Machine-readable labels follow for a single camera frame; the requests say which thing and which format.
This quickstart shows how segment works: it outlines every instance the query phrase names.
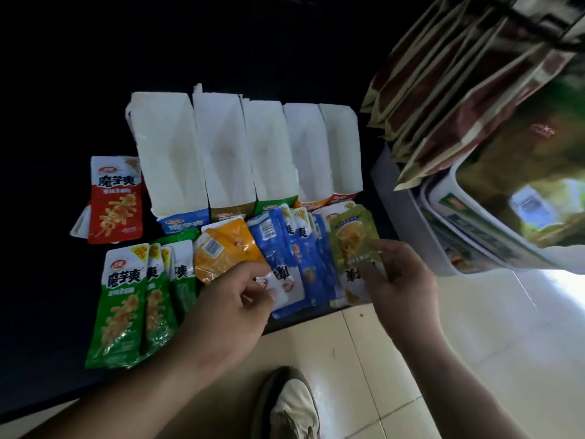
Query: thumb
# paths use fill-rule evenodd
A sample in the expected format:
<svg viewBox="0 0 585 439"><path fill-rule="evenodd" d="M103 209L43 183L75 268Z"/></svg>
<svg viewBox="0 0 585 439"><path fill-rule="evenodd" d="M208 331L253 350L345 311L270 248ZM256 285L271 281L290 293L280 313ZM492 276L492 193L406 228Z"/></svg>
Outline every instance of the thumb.
<svg viewBox="0 0 585 439"><path fill-rule="evenodd" d="M388 280L384 274L382 274L380 270L370 262L360 263L357 266L357 269L366 284L367 292L372 299L375 299L380 294L383 286L388 283Z"/></svg>
<svg viewBox="0 0 585 439"><path fill-rule="evenodd" d="M248 312L257 321L267 322L270 313L274 310L274 298L270 295L273 290L258 291L250 295L253 299Z"/></svg>

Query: yellow-green snack packet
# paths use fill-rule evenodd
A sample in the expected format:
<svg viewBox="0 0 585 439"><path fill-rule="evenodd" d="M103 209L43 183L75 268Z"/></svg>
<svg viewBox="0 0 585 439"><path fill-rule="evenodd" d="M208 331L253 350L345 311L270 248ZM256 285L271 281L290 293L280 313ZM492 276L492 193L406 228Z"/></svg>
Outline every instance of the yellow-green snack packet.
<svg viewBox="0 0 585 439"><path fill-rule="evenodd" d="M170 261L169 248L163 248L160 243L150 245L148 278L146 291L146 340L148 351L154 352L162 347L177 331L177 318L172 310L171 298L168 292L168 264Z"/></svg>
<svg viewBox="0 0 585 439"><path fill-rule="evenodd" d="M385 275L380 255L368 243L380 238L371 213L363 205L357 205L331 219L329 226L329 244L347 303L360 305L371 302L357 269L359 262L367 261Z"/></svg>
<svg viewBox="0 0 585 439"><path fill-rule="evenodd" d="M107 252L86 368L125 366L139 358L148 253L148 243Z"/></svg>

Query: shoe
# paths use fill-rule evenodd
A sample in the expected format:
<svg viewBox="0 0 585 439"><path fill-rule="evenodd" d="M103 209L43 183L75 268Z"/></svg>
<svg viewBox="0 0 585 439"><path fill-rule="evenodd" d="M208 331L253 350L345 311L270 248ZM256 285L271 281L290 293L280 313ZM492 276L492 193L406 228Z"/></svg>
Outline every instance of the shoe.
<svg viewBox="0 0 585 439"><path fill-rule="evenodd" d="M273 372L260 390L251 439L318 439L319 413L311 388L296 368Z"/></svg>

